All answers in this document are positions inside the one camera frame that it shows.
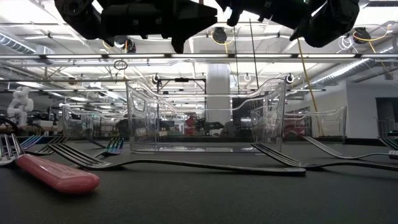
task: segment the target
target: silver fork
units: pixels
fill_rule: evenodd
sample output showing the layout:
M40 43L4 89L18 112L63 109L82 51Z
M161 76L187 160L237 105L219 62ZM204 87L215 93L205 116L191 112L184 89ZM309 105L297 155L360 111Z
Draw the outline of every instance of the silver fork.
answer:
M12 152L7 135L4 135L4 139L6 142L7 154L4 152L4 145L0 137L0 167L8 166L9 164L12 164L16 159L14 153Z

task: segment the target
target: dark table surface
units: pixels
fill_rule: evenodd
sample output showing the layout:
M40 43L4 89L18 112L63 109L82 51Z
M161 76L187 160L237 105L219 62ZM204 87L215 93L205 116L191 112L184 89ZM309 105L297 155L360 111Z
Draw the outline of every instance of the dark table surface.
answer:
M69 143L95 154L88 143ZM331 145L345 154L387 152L386 147ZM284 153L305 162L332 162L309 144L287 144ZM133 158L283 167L248 153L130 154ZM54 154L55 162L71 164ZM388 157L369 161L397 164ZM397 223L398 173L360 167L307 171L306 177L243 175L156 164L93 171L101 183L88 195L62 195L19 169L0 169L0 223Z

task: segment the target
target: ceiling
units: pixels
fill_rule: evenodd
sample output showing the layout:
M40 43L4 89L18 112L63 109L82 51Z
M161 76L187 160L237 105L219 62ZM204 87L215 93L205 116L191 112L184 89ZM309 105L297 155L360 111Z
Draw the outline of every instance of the ceiling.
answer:
M229 17L230 12L225 13L218 7L214 0L204 0L206 5L218 8L219 23L213 27L201 31L192 39L186 41L184 47L185 54L296 54L299 53L297 42L291 43L289 36L293 30L280 26L274 22L257 22L257 15L244 12L241 16L240 23L235 27L236 41L233 41L234 28L228 27L225 22ZM252 21L252 27L249 25L249 20ZM386 34L387 25L391 25L389 33L385 38L375 41L374 45L378 45L385 40L396 35L398 25L398 13L395 7L361 7L361 12L356 21L356 27L366 27L372 37L381 37ZM227 46L217 44L211 38L211 32L214 27L224 27L227 36L229 37L229 44ZM55 54L123 54L124 51L116 47L109 48L104 45L102 40L86 40L68 26L57 12L53 0L0 0L0 33L7 33L18 41L27 46L36 47L38 45L46 46L53 50ZM170 40L164 40L159 35L151 35L148 40L142 40L138 36L130 36L134 39L138 54L174 54L171 47ZM304 41L302 43L302 50L305 54L310 53L326 53L326 54L343 54L368 52L369 45L352 44L349 48L344 50L342 48L342 38L339 38L323 48L313 48L307 45ZM11 55L18 54L18 52L0 45L0 54ZM146 60L141 60L141 64L137 66L129 66L129 68L120 74L119 78L126 77L128 79L144 80L151 85L152 78L158 74L161 78L205 78L208 73L209 62L205 60L196 60L192 62L175 61L170 63L170 60L151 60L154 65L146 65ZM256 88L257 84L254 82L256 74L259 77L259 83L264 83L266 80L274 77L283 77L286 74L293 74L300 78L303 73L303 67L300 62L258 62L256 67L254 62L225 62L229 65L231 70L231 88L236 88L237 81L239 86L246 89ZM306 63L305 66L311 77L329 69L334 63L325 62L311 62ZM116 71L109 73L109 69L113 66L86 66L86 67L61 67L61 66L34 66L24 67L23 64L19 67L32 72L35 75L24 74L24 77L31 79L46 78L52 74L53 79L68 79L75 77L77 79L111 79L116 75ZM107 89L122 89L125 88L122 80L119 82L100 82L101 88ZM84 89L87 85L78 83L77 85L69 85L67 83L57 83L57 88L66 89ZM196 88L201 92L200 87L193 83L169 83L169 88ZM125 93L118 93L121 97L126 97ZM69 93L62 93L62 96L69 96ZM90 97L89 100L105 101L105 98L98 98L93 94L78 94L80 97ZM53 96L59 100L64 101L64 97ZM76 100L67 99L68 101L76 102Z

